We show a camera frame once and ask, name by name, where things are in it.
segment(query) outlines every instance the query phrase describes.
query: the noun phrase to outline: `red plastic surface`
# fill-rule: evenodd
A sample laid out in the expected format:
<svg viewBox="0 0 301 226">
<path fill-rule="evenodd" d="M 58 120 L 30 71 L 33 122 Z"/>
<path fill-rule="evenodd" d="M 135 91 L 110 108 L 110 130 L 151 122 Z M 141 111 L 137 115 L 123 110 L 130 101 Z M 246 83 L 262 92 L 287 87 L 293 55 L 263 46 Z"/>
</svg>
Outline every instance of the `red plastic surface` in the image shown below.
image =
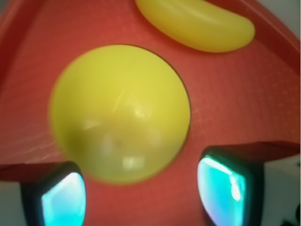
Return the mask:
<svg viewBox="0 0 301 226">
<path fill-rule="evenodd" d="M 49 174 L 58 163 L 16 164 L 0 166 L 0 181 L 33 183 Z"/>
<path fill-rule="evenodd" d="M 257 142 L 241 145 L 222 145 L 218 149 L 248 162 L 264 163 L 300 154 L 300 144 Z"/>
<path fill-rule="evenodd" d="M 0 20 L 0 88 L 14 56 L 43 1 L 10 0 Z"/>
<path fill-rule="evenodd" d="M 26 10 L 18 15 L 26 18 Z M 48 129 L 49 95 L 66 65 L 92 48 L 122 43 L 149 49 L 174 67 L 190 96 L 189 136 L 166 170 L 130 186 L 85 177 L 86 225 L 204 225 L 196 173 L 206 146 L 300 142 L 299 68 L 291 63 L 299 53 L 275 19 L 266 33 L 256 27 L 250 45 L 223 54 L 171 40 L 144 19 L 133 0 L 45 0 L 33 19 L 14 60 L 4 59 L 9 70 L 0 75 L 0 164 L 64 159 Z M 266 25 L 268 19 L 256 23 Z M 273 27 L 286 38 L 269 36 Z M 264 38 L 291 46 L 292 55 L 277 52 Z"/>
<path fill-rule="evenodd" d="M 300 41 L 267 8 L 257 0 L 209 0 L 234 13 L 249 18 L 255 25 L 255 38 L 276 53 L 300 75 Z"/>
</svg>

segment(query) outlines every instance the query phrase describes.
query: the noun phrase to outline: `cyan light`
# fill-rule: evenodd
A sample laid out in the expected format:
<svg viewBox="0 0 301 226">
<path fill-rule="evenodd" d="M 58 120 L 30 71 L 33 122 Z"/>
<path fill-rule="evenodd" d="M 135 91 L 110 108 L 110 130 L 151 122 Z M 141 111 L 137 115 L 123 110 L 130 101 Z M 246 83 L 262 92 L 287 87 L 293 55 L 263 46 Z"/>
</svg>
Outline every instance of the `cyan light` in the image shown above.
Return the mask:
<svg viewBox="0 0 301 226">
<path fill-rule="evenodd" d="M 198 164 L 198 190 L 215 225 L 243 225 L 246 180 L 242 175 L 206 155 Z"/>
<path fill-rule="evenodd" d="M 45 226 L 80 226 L 86 212 L 86 189 L 83 177 L 68 174 L 42 195 Z"/>
</svg>

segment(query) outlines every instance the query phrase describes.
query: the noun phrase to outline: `yellow banana toy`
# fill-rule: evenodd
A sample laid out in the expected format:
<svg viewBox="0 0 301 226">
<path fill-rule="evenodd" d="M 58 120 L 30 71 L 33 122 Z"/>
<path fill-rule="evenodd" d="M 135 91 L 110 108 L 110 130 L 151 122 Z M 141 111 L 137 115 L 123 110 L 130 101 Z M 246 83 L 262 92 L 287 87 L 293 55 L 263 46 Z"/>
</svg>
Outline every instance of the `yellow banana toy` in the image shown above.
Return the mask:
<svg viewBox="0 0 301 226">
<path fill-rule="evenodd" d="M 253 23 L 204 0 L 136 0 L 144 17 L 170 38 L 206 52 L 228 52 L 250 43 Z"/>
</svg>

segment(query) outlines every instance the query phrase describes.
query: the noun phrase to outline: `red tray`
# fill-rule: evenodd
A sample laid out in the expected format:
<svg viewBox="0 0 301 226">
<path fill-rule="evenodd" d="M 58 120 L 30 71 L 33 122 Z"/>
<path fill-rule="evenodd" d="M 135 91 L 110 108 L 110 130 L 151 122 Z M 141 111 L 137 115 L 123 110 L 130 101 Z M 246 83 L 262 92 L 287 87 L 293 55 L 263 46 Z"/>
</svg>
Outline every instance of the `red tray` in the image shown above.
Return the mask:
<svg viewBox="0 0 301 226">
<path fill-rule="evenodd" d="M 210 2 L 249 17 L 252 43 L 223 54 L 193 50 L 152 27 L 133 0 L 11 0 L 0 24 L 0 164 L 63 160 L 47 122 L 61 71 L 92 48 L 140 46 L 185 83 L 189 136 L 175 161 L 147 181 L 112 186 L 85 177 L 85 225 L 205 225 L 196 181 L 204 147 L 300 142 L 299 40 L 257 1 Z"/>
</svg>

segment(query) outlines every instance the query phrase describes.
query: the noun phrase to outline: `yellow ball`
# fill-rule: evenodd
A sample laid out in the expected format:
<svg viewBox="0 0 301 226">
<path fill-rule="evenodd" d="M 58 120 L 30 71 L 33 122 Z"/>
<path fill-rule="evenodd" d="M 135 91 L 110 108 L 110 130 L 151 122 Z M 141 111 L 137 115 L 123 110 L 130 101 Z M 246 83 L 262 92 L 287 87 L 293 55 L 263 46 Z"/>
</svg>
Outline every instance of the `yellow ball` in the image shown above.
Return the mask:
<svg viewBox="0 0 301 226">
<path fill-rule="evenodd" d="M 157 55 L 110 45 L 75 59 L 50 100 L 50 126 L 68 158 L 90 176 L 133 183 L 164 169 L 190 124 L 185 87 Z"/>
</svg>

